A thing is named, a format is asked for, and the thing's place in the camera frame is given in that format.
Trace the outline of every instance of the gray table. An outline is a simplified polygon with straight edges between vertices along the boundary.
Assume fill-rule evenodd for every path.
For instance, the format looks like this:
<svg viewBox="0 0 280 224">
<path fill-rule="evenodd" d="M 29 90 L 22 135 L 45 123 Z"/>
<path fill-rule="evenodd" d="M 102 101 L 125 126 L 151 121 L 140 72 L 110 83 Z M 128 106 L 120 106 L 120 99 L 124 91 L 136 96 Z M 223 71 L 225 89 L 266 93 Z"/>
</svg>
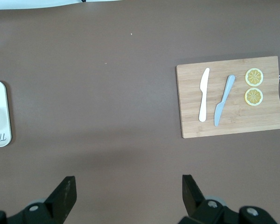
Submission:
<svg viewBox="0 0 280 224">
<path fill-rule="evenodd" d="M 280 67 L 280 0 L 0 11 L 13 133 L 0 148 L 0 210 L 12 215 L 75 175 L 67 224 L 175 224 L 192 174 L 204 194 L 280 223 L 280 130 L 183 139 L 175 72 L 274 55 Z"/>
</svg>

